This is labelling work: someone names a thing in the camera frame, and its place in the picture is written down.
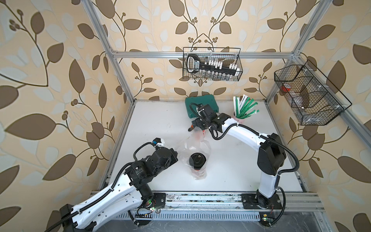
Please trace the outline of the clear plastic carrier bag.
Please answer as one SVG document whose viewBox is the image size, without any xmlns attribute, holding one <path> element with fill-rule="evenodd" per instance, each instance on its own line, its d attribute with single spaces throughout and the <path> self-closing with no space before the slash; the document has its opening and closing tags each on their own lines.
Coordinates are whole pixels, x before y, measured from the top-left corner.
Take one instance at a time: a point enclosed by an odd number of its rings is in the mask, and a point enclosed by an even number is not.
<svg viewBox="0 0 371 232">
<path fill-rule="evenodd" d="M 179 143 L 176 151 L 178 159 L 190 169 L 195 180 L 206 179 L 211 145 L 205 139 L 204 130 L 195 128 L 187 139 Z"/>
</svg>

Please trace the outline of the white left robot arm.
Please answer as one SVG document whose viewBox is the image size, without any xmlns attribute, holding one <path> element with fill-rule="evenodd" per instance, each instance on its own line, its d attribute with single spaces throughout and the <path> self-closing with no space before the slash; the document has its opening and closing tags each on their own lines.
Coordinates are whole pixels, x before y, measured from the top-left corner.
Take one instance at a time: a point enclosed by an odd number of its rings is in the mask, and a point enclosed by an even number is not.
<svg viewBox="0 0 371 232">
<path fill-rule="evenodd" d="M 175 164 L 177 156 L 172 148 L 156 146 L 152 155 L 125 164 L 110 185 L 89 199 L 63 206 L 61 219 L 46 231 L 95 232 L 121 213 L 149 206 L 154 194 L 148 184 Z"/>
</svg>

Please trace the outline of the red milk tea cup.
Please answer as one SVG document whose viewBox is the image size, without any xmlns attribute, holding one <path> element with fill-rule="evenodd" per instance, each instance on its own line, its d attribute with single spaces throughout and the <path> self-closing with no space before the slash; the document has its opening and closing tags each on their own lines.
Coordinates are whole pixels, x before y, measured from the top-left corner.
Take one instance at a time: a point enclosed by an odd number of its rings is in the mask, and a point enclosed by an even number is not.
<svg viewBox="0 0 371 232">
<path fill-rule="evenodd" d="M 206 131 L 204 130 L 197 130 L 194 132 L 194 136 L 198 141 L 202 141 L 205 139 Z"/>
<path fill-rule="evenodd" d="M 194 153 L 188 161 L 194 178 L 196 180 L 204 179 L 206 177 L 206 156 L 202 153 Z"/>
</svg>

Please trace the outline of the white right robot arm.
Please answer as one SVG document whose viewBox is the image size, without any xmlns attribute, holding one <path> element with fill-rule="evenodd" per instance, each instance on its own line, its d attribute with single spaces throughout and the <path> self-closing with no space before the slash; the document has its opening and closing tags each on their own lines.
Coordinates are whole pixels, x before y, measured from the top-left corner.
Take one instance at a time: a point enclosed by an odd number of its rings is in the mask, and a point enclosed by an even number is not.
<svg viewBox="0 0 371 232">
<path fill-rule="evenodd" d="M 261 176 L 255 203 L 262 209 L 270 208 L 274 204 L 281 175 L 299 169 L 297 156 L 281 143 L 280 136 L 275 133 L 260 133 L 227 114 L 216 113 L 208 104 L 190 103 L 189 109 L 196 116 L 192 122 L 193 128 L 208 130 L 216 141 L 230 135 L 258 153 L 257 165 Z"/>
</svg>

